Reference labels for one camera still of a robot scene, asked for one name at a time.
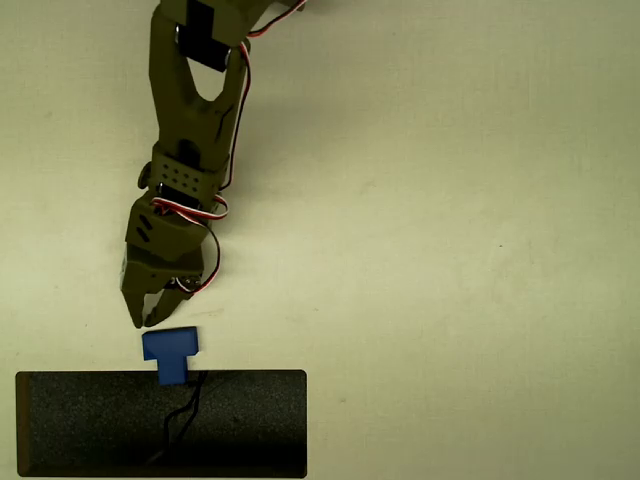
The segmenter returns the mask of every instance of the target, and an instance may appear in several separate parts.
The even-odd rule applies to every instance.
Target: red and white wire
[[[299,0],[298,3],[296,3],[293,7],[287,10],[285,13],[271,20],[264,27],[259,28],[258,30],[253,30],[252,32],[249,32],[249,35],[247,36],[249,38],[261,37],[262,35],[267,33],[269,29],[273,27],[276,23],[280,23],[285,18],[289,18],[291,15],[293,15],[305,3],[307,3],[307,0]]]
[[[249,49],[244,42],[240,43],[240,54],[247,65],[247,76],[245,80],[244,92],[242,94],[242,100],[240,101],[240,108],[238,109],[238,120],[236,121],[236,129],[233,133],[233,144],[231,146],[231,159],[229,160],[229,176],[227,181],[220,187],[220,191],[226,189],[233,182],[233,174],[236,164],[236,147],[238,145],[238,132],[240,131],[240,122],[242,121],[242,112],[244,112],[244,104],[247,102],[249,96],[249,90],[251,89],[251,60],[249,59]]]
[[[193,224],[198,225],[200,227],[206,228],[207,231],[213,237],[213,240],[216,242],[216,250],[217,250],[216,266],[213,268],[213,272],[211,272],[211,274],[207,277],[207,279],[201,285],[199,285],[198,287],[196,287],[193,290],[189,290],[187,287],[185,287],[182,284],[182,282],[180,281],[179,278],[176,278],[176,284],[178,285],[178,288],[180,290],[182,290],[184,293],[189,293],[189,294],[195,295],[196,293],[200,293],[202,290],[204,290],[209,285],[211,285],[211,283],[218,276],[218,273],[220,273],[220,265],[222,263],[222,249],[220,248],[220,242],[218,241],[218,237],[216,237],[215,233],[213,233],[213,230],[211,230],[207,225],[204,225],[203,223],[200,223],[199,221],[197,221],[193,217],[191,217],[191,216],[189,216],[189,215],[187,215],[185,213],[182,213],[181,211],[174,210],[174,212],[177,213],[178,215],[180,215],[182,218],[184,218],[187,222],[190,222],[190,223],[193,223]]]
[[[174,211],[176,213],[182,212],[182,213],[186,213],[187,215],[190,215],[190,216],[204,218],[204,219],[207,219],[207,220],[222,220],[227,215],[229,215],[229,204],[220,195],[216,195],[214,197],[214,200],[219,205],[224,206],[225,211],[223,213],[205,212],[204,210],[198,210],[197,208],[187,207],[185,205],[182,205],[181,203],[174,202],[172,200],[168,200],[168,199],[162,198],[162,197],[154,197],[151,200],[151,203],[153,205],[156,205],[158,207],[166,208],[167,210],[171,210],[171,211]]]

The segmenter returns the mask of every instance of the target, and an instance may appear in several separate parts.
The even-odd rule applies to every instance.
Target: black wire
[[[255,35],[261,35],[264,32],[266,32],[267,30],[269,30],[274,24],[278,23],[280,20],[282,20],[284,17],[286,17],[287,15],[291,14],[292,12],[296,11],[298,8],[300,8],[302,6],[304,2],[302,0],[300,0],[299,2],[297,2],[293,7],[291,7],[289,10],[287,10],[286,12],[284,12],[282,15],[278,15],[276,18],[274,18],[273,20],[271,20],[269,23],[267,23],[264,27],[260,27],[257,30],[252,30],[249,32],[249,37],[251,36],[255,36]]]
[[[189,402],[184,407],[181,407],[181,408],[178,408],[177,410],[174,410],[173,412],[169,413],[165,417],[165,419],[164,419],[164,430],[163,430],[163,447],[162,447],[162,449],[160,449],[159,452],[157,452],[149,460],[147,460],[147,462],[146,462],[147,465],[155,463],[156,461],[161,459],[163,456],[165,456],[167,454],[167,452],[172,447],[174,447],[177,443],[179,443],[182,440],[182,438],[184,437],[184,435],[187,433],[187,430],[189,429],[189,427],[191,426],[191,424],[195,420],[196,415],[198,415],[198,407],[200,405],[200,392],[202,391],[202,385],[204,384],[205,380],[207,379],[207,375],[208,374],[209,374],[209,372],[200,372],[200,373],[198,373],[198,381],[196,383],[196,387],[195,387],[195,390],[193,392],[193,395],[191,395],[191,398],[189,399]],[[174,439],[174,441],[171,442],[171,436],[169,434],[169,424],[171,422],[171,419],[174,418],[174,417],[177,417],[181,413],[189,411],[192,407],[193,407],[193,413],[187,419],[187,421],[185,422],[184,426],[182,427],[182,429],[180,430],[178,435],[176,435],[176,438]]]
[[[194,411],[197,413],[197,408],[198,408],[197,405],[198,405],[198,403],[200,401],[200,391],[202,390],[202,384],[207,379],[207,375],[208,375],[208,372],[200,372],[200,373],[198,373],[198,382],[196,383],[196,388],[193,391],[193,395],[191,395],[191,399],[189,400],[189,403],[187,403],[182,408],[178,408],[177,410],[174,410],[173,412],[171,412],[169,415],[167,415],[165,417],[165,419],[164,419],[164,436],[163,436],[165,448],[168,448],[169,445],[170,445],[169,422],[171,422],[171,419],[174,418],[174,417],[177,417],[181,413],[189,411],[194,404],[196,406],[193,407],[193,408],[194,408]],[[191,417],[189,417],[189,420],[187,420],[187,423],[185,424],[185,427],[189,428],[189,425],[191,425],[191,422],[193,422],[193,418],[192,417],[195,418],[195,415],[192,415]]]

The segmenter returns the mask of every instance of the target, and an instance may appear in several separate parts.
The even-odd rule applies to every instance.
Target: blue t-shaped block
[[[187,357],[198,353],[196,327],[160,330],[142,335],[145,360],[158,361],[160,385],[178,385],[187,382]]]

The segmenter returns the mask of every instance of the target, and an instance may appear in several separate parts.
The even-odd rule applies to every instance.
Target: cable
[[[244,92],[242,94],[242,100],[240,101],[240,108],[238,109],[238,120],[236,121],[236,129],[233,132],[233,144],[231,146],[231,159],[229,160],[229,177],[227,181],[220,187],[220,191],[228,188],[229,185],[233,182],[233,173],[235,169],[235,160],[236,160],[236,146],[238,144],[238,132],[240,131],[240,122],[242,121],[242,112],[244,112],[244,104],[247,102],[247,97],[249,96],[249,90],[251,89],[251,60],[249,59],[249,50],[247,46],[242,42],[240,44],[240,54],[244,59],[245,64],[247,65],[247,78],[244,87]]]
[[[216,234],[213,233],[213,230],[211,229],[211,227],[209,227],[209,225],[207,225],[206,223],[200,223],[197,220],[194,220],[193,218],[191,218],[189,215],[185,215],[182,212],[177,211],[176,213],[178,215],[180,215],[182,218],[184,218],[186,221],[191,222],[191,223],[193,223],[195,225],[199,225],[201,227],[206,228],[207,231],[213,237],[213,241],[216,242],[216,250],[217,250],[216,265],[215,265],[215,267],[213,267],[213,271],[211,272],[209,277],[204,281],[204,283],[202,283],[199,287],[196,287],[194,290],[189,290],[187,287],[185,287],[182,284],[182,282],[180,282],[179,278],[176,278],[176,284],[178,285],[178,288],[180,290],[182,290],[184,293],[189,293],[189,294],[195,295],[196,293],[200,293],[202,290],[204,290],[209,285],[211,285],[211,282],[213,282],[216,279],[216,277],[218,276],[218,273],[220,273],[220,265],[221,265],[221,261],[222,261],[222,249],[220,248],[220,241],[218,240],[218,237],[216,237]]]
[[[298,3],[296,3],[293,7],[291,7],[289,10],[284,12],[282,15],[277,16],[276,18],[271,20],[269,23],[267,23],[264,27],[249,32],[248,37],[250,37],[250,38],[261,37],[262,35],[267,33],[269,31],[269,29],[271,27],[273,27],[276,23],[278,23],[278,22],[284,20],[285,18],[289,17],[290,15],[292,15],[295,11],[297,11],[305,3],[307,3],[307,0],[300,0]]]
[[[151,199],[151,203],[153,205],[158,206],[158,207],[164,207],[164,208],[166,208],[168,210],[171,210],[171,211],[174,211],[174,212],[181,211],[183,213],[188,214],[189,216],[205,218],[207,220],[222,220],[223,218],[225,218],[229,214],[229,204],[220,195],[216,195],[214,197],[214,200],[219,205],[224,206],[225,211],[223,213],[216,214],[216,213],[211,213],[211,212],[205,212],[204,210],[198,210],[196,208],[187,207],[187,206],[182,205],[182,204],[180,204],[178,202],[174,202],[172,200],[168,200],[168,199],[162,198],[162,197],[154,197],[153,199]]]
[[[184,407],[174,410],[173,412],[169,413],[165,417],[164,427],[163,427],[163,436],[162,436],[163,447],[158,453],[154,454],[151,458],[149,458],[149,460],[147,460],[146,462],[147,465],[155,463],[156,461],[161,459],[163,456],[167,454],[167,452],[169,452],[171,448],[173,448],[175,445],[180,443],[180,441],[184,438],[185,434],[187,433],[187,430],[189,429],[189,427],[195,420],[196,416],[198,415],[198,409],[200,406],[200,393],[202,391],[202,386],[204,385],[204,382],[207,379],[208,374],[209,372],[198,373],[198,381],[196,383],[196,388],[193,392],[193,395],[191,395],[189,402]],[[180,432],[178,433],[178,435],[176,435],[173,442],[171,442],[171,436],[169,434],[169,424],[171,422],[171,419],[174,417],[177,417],[181,413],[185,413],[191,410],[192,407],[193,407],[193,412],[191,413],[191,415],[189,416],[189,418],[187,419],[183,427],[180,429]]]
[[[187,287],[185,287],[182,282],[180,281],[179,278],[176,278],[176,284],[178,285],[178,288],[180,290],[182,290],[184,293],[188,293],[191,295],[195,295],[196,293],[200,293],[202,290],[204,290],[205,288],[207,288],[209,285],[211,285],[211,282],[213,282],[215,280],[215,278],[218,276],[218,273],[220,272],[220,265],[222,262],[222,248],[220,247],[220,241],[218,240],[218,237],[216,237],[216,234],[213,232],[213,230],[211,229],[211,227],[209,227],[209,225],[207,225],[207,220],[221,220],[224,217],[227,216],[227,214],[229,213],[229,206],[226,202],[226,200],[224,198],[222,198],[220,195],[216,195],[216,201],[218,203],[220,203],[221,205],[224,205],[227,210],[220,214],[220,215],[216,215],[213,213],[209,213],[209,212],[205,212],[203,210],[198,210],[195,208],[190,208],[187,207],[185,205],[182,205],[178,202],[174,202],[172,200],[167,200],[166,198],[162,198],[162,197],[155,197],[151,200],[151,203],[153,205],[156,205],[158,207],[160,207],[163,210],[163,214],[166,214],[167,211],[173,212],[177,215],[180,215],[183,219],[185,219],[187,222],[189,223],[193,223],[194,225],[198,225],[199,227],[203,227],[206,228],[207,231],[211,234],[211,236],[213,237],[213,241],[216,243],[216,265],[213,268],[213,271],[211,272],[211,274],[209,275],[209,277],[207,277],[207,279],[204,281],[204,283],[202,283],[199,287],[196,287],[193,290],[189,290]],[[203,221],[199,221],[196,220],[194,218],[194,216],[200,217],[203,219]]]

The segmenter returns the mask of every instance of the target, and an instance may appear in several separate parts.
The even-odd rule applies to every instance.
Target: table surface
[[[17,371],[154,368],[118,281],[156,3],[0,2],[2,478]],[[162,327],[306,370],[312,480],[638,478],[640,2],[309,3],[254,42],[222,274]]]

